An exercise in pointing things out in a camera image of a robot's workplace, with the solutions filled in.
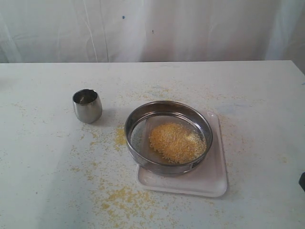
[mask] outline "white backdrop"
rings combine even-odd
[[[305,0],[0,0],[0,62],[291,59]]]

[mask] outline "stainless steel cup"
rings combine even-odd
[[[93,123],[102,115],[102,104],[95,90],[83,89],[73,95],[76,117],[83,123]]]

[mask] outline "grain pile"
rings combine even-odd
[[[205,140],[182,124],[165,123],[152,130],[150,147],[171,163],[187,163],[206,150]]]

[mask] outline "white plastic tray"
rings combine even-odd
[[[204,197],[222,196],[228,187],[219,119],[213,112],[201,112],[211,125],[212,146],[203,162],[193,171],[164,177],[138,165],[137,181],[145,189]]]

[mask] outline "sieve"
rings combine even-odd
[[[206,149],[195,160],[188,163],[169,163],[160,154],[149,150],[147,146],[147,127],[156,117],[163,120],[174,118],[197,132],[206,141]],[[127,147],[134,160],[143,168],[158,174],[177,175],[191,171],[206,157],[213,141],[211,127],[207,120],[193,108],[173,101],[155,101],[136,108],[125,123]]]

